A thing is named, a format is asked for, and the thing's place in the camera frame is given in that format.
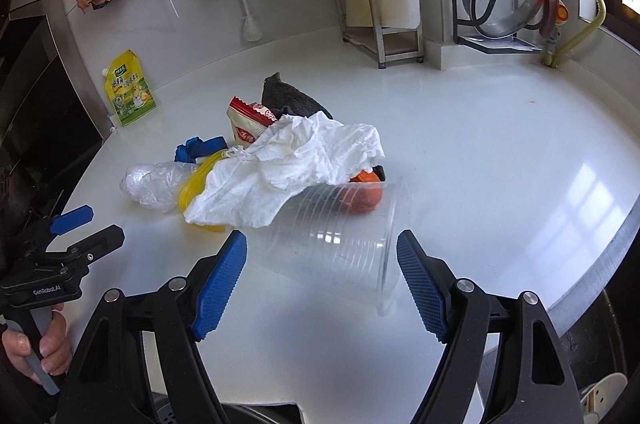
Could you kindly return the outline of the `person's left hand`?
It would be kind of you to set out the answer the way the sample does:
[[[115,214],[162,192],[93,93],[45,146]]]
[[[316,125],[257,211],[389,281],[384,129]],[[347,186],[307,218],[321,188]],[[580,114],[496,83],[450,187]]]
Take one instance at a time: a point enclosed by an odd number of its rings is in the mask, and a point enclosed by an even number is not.
[[[72,361],[72,346],[66,331],[63,308],[63,304],[52,307],[51,321],[39,343],[42,370],[50,375],[65,373]],[[26,362],[26,358],[32,353],[28,338],[21,332],[5,330],[1,340],[12,366],[32,381],[40,383],[34,370]]]

